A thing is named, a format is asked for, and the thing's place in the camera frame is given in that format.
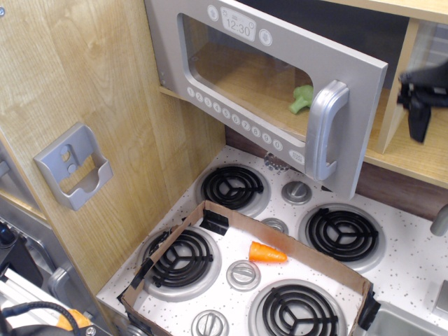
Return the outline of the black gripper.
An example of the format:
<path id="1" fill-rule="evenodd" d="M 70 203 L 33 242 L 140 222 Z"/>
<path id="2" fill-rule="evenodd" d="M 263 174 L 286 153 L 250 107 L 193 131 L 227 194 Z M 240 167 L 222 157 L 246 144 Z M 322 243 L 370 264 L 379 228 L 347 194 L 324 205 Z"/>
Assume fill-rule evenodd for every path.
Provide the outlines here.
<path id="1" fill-rule="evenodd" d="M 409 109 L 409 135 L 423 143 L 431 119 L 431 106 L 447 107 L 447 61 L 405 71 L 398 80 L 401 84 L 398 103 Z"/>

